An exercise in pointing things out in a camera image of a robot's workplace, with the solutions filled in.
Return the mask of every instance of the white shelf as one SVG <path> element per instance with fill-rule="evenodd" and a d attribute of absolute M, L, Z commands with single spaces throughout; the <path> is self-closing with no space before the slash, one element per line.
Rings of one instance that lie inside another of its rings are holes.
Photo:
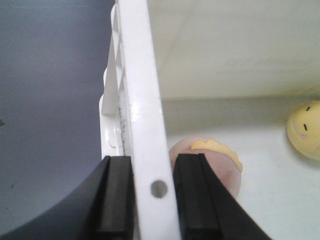
<path fill-rule="evenodd" d="M 287 118 L 308 97 L 165 100 L 163 114 L 171 148 L 208 136 L 236 151 L 243 163 L 237 198 L 274 240 L 318 240 L 320 161 L 291 146 Z"/>

